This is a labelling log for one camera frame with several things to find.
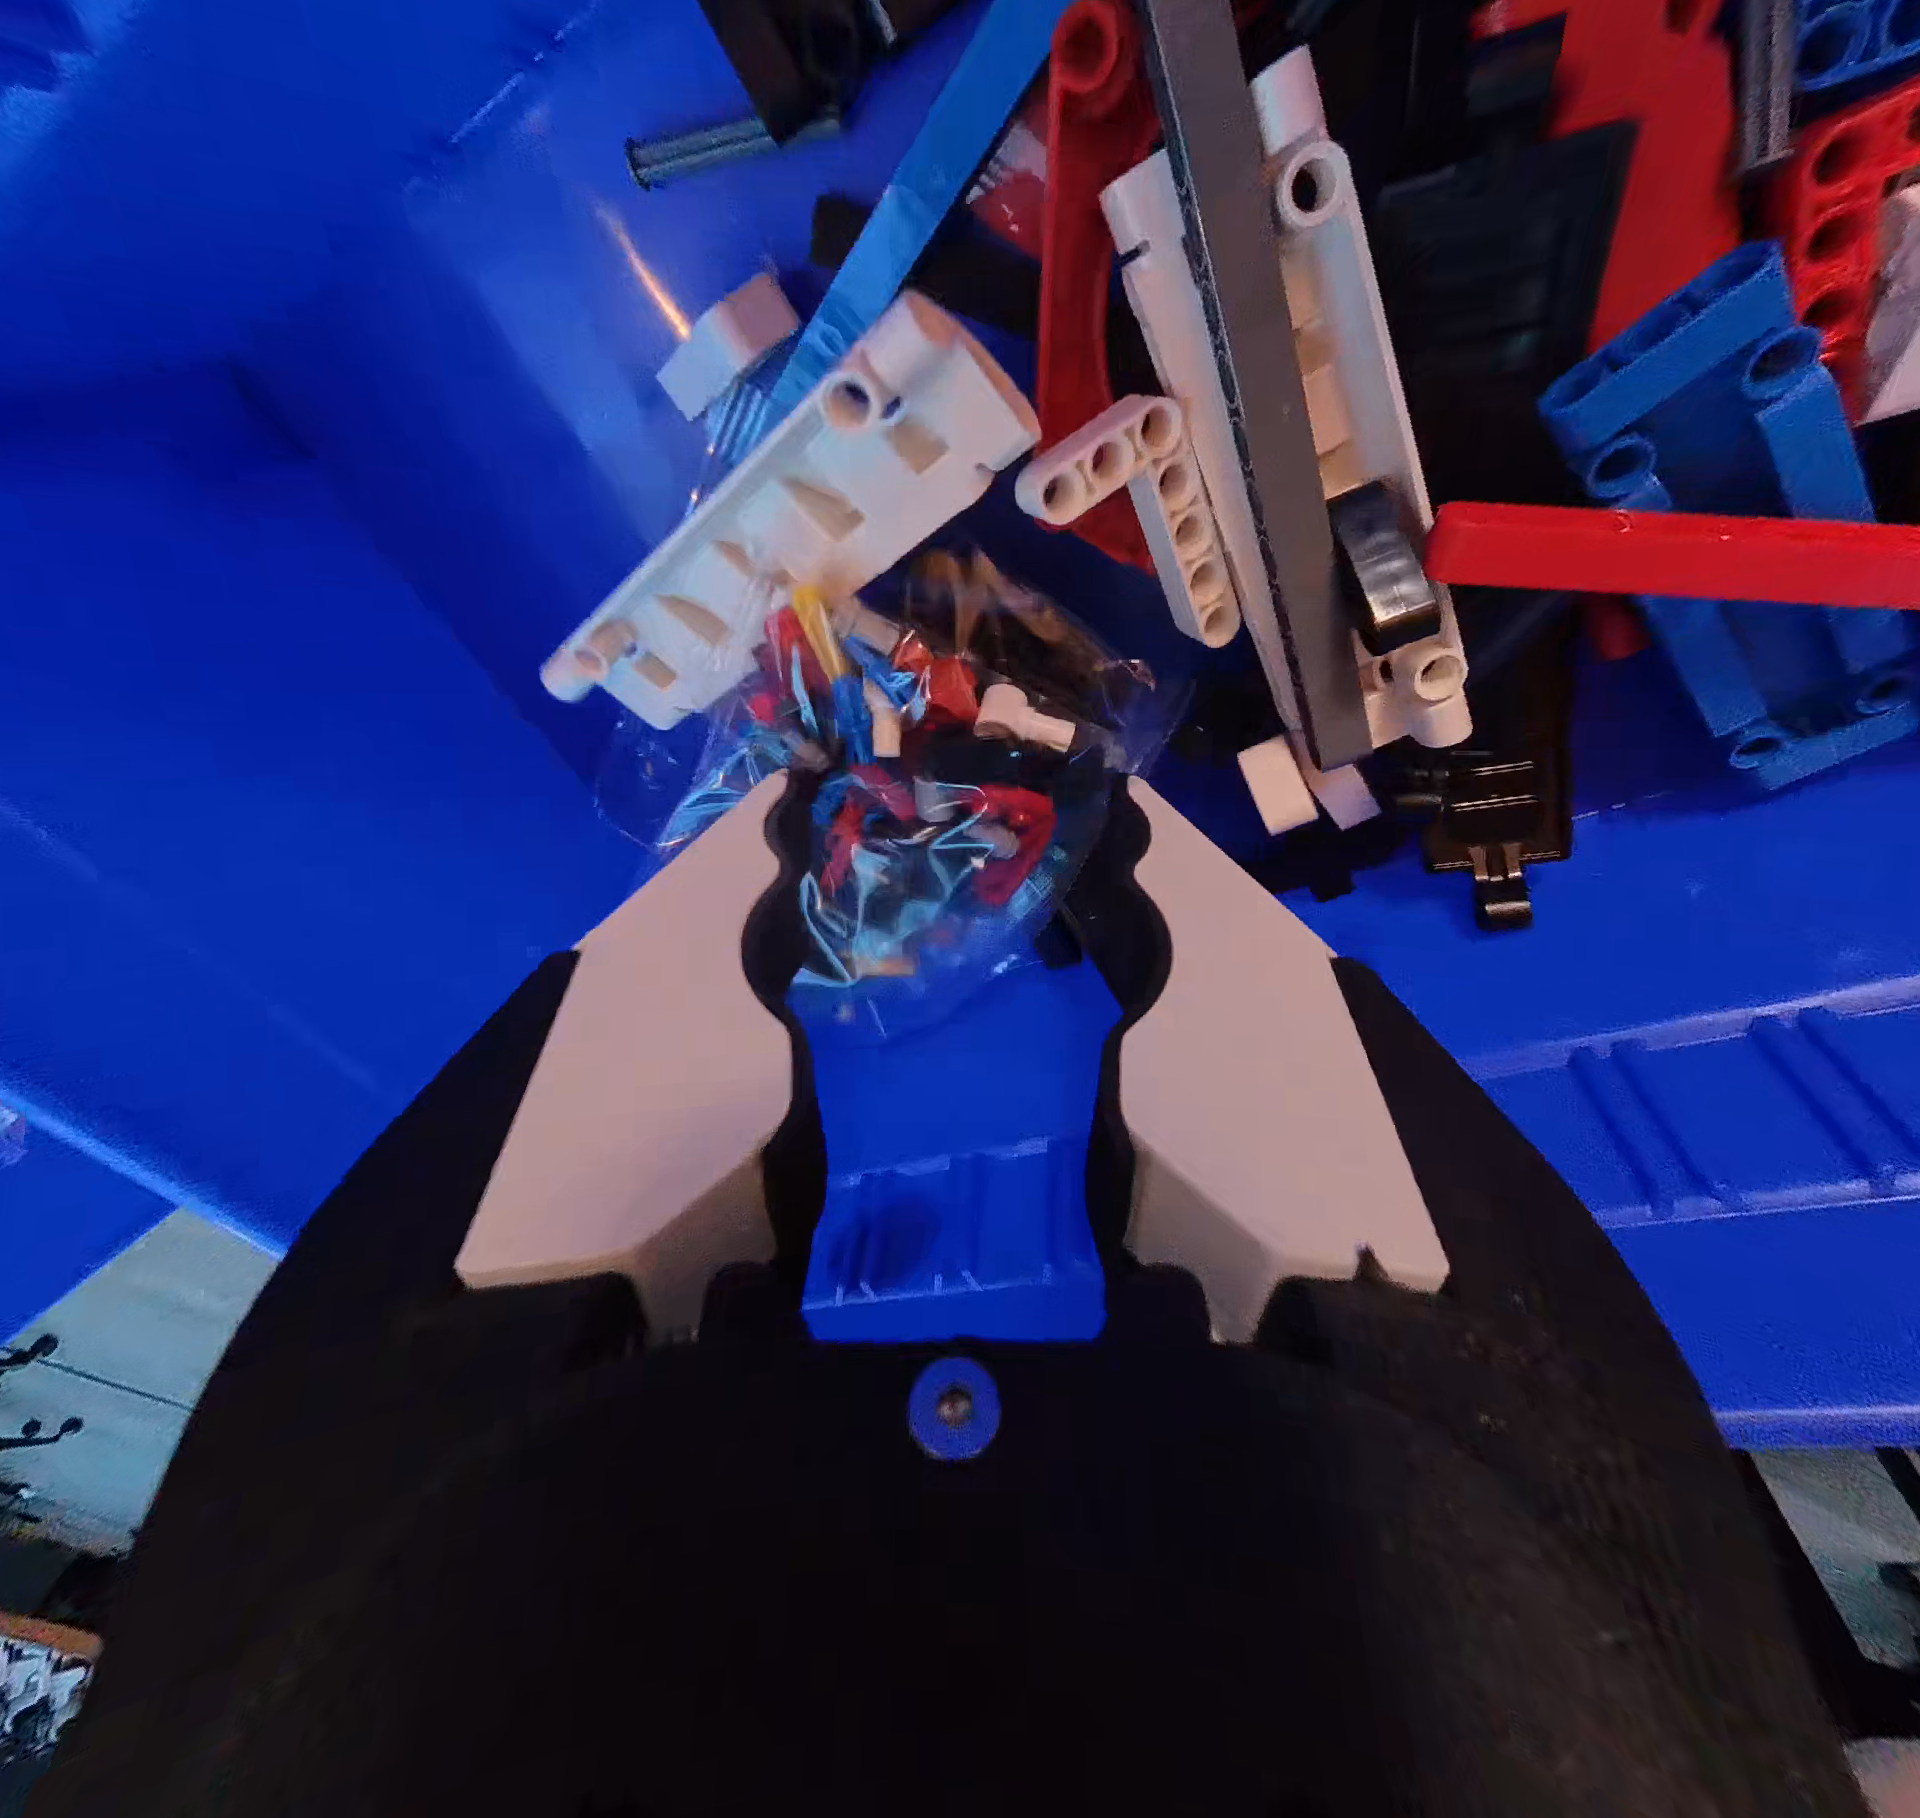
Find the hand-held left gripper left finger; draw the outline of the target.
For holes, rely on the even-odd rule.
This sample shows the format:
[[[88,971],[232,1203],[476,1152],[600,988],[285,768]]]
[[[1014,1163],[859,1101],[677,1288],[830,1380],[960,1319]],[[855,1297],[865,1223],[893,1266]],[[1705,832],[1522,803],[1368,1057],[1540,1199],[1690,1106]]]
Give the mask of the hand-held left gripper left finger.
[[[798,1297],[826,1201],[811,1047],[811,787],[760,781],[573,955],[558,1013],[455,1260],[467,1289],[623,1277],[652,1338],[712,1277]]]

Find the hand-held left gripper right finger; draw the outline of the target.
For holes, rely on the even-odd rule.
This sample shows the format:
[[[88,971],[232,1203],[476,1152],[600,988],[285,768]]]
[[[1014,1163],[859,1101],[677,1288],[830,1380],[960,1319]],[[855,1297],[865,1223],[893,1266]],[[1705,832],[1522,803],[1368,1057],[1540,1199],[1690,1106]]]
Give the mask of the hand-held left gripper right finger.
[[[1094,846],[1094,968],[1116,1003],[1094,1113],[1106,1268],[1185,1274],[1215,1343],[1254,1343],[1298,1277],[1442,1292],[1333,951],[1143,777],[1116,780]]]

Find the small bag of lego pins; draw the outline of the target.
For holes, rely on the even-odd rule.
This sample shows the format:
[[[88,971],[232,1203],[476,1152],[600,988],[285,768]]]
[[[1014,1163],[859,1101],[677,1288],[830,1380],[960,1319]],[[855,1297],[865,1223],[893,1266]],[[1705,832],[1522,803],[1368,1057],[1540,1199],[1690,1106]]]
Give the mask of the small bag of lego pins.
[[[795,777],[806,1024],[900,1036],[1021,968],[1066,968],[1068,888],[1191,680],[978,546],[924,546],[834,614],[835,644],[823,616],[758,618],[746,676],[710,709],[612,730],[594,799],[644,874]]]

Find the blue bin with white tag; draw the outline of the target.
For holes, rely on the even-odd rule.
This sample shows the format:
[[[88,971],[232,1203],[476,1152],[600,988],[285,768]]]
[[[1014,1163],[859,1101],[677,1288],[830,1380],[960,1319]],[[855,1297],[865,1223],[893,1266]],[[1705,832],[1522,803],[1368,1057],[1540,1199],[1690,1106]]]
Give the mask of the blue bin with white tag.
[[[6,0],[6,1099],[117,1230],[203,1208],[291,1247],[348,1164],[521,981],[660,867],[612,775],[707,737],[712,611],[568,700],[547,665],[911,284],[1015,123],[1075,97],[1072,13],[1116,13],[1115,112],[1068,113],[1042,323],[989,339],[1061,438],[1110,380],[1101,187],[1164,143],[1254,155],[1237,77],[1296,0]],[[1915,519],[1868,499],[1830,376],[1759,332],[1771,242],[1658,246],[1672,305],[1572,466],[1598,506],[1469,506],[1429,438],[1428,298],[1453,236],[1374,230],[1440,563],[1551,606],[1469,771],[1392,720],[1374,820],[1270,837],[1240,741],[1296,698],[1362,748],[1251,460],[1201,433],[1231,642],[1116,551],[1032,522],[998,458],[938,536],[992,553],[1191,695],[1164,803],[1377,971],[1572,1183],[1747,1451],[1915,1445]],[[1318,898],[1328,874],[1350,891]]]

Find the pile of loose lego parts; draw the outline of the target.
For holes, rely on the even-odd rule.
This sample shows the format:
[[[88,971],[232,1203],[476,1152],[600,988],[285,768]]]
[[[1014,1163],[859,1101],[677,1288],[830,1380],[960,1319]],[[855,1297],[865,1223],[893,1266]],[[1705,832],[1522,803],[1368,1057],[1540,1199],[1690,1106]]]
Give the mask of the pile of loose lego parts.
[[[1477,754],[1453,584],[1637,597],[1732,771],[1764,790],[1915,733],[1915,533],[1865,502],[1784,258],[1741,243],[1724,0],[1491,0],[1548,35],[1518,115],[1548,138],[1381,191],[1380,246],[1309,46],[1249,83],[1274,270],[1217,292],[1145,84],[1145,0],[1075,0],[1049,59],[1030,405],[906,292],[541,670],[682,726],[743,676],[758,609],[834,614],[1026,460],[1021,508],[1155,569],[1204,644],[1249,635],[1284,731],[1240,757],[1269,830],[1358,803],[1364,762],[1433,792],[1428,864],[1523,867],[1452,822]]]

